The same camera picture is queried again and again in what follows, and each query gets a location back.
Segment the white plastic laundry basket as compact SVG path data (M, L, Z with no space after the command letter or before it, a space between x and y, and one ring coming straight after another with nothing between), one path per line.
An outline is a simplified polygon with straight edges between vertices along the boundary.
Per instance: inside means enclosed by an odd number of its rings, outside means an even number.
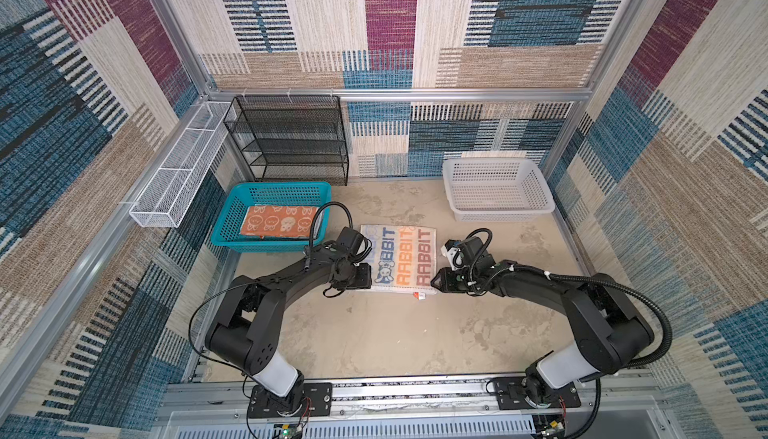
M546 179L529 159L447 159L442 174L449 206L458 222L524 222L555 209Z

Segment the orange and cream towel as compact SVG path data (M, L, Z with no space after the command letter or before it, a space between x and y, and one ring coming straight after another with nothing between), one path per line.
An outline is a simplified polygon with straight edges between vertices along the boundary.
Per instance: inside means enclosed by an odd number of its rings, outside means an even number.
M240 234L260 239L307 239L318 208L314 206L250 206L240 227Z

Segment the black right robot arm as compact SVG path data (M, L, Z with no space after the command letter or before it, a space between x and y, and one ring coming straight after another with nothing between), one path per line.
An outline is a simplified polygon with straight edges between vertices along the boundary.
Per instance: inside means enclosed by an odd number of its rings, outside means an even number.
M448 265L430 282L441 293L525 300L562 314L573 341L534 361L510 393L547 408L575 381L596 380L641 360L655 333L629 288L605 274L559 275L516 261L496 261L476 236L441 248Z

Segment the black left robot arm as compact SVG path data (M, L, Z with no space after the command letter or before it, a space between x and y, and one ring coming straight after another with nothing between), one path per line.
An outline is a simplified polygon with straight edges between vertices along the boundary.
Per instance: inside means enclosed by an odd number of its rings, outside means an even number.
M249 415L294 415L308 404L304 375L279 353L285 311L324 286L340 293L368 289L372 243L345 227L334 241L314 245L305 257L275 273L236 277L206 333L204 346L255 382Z

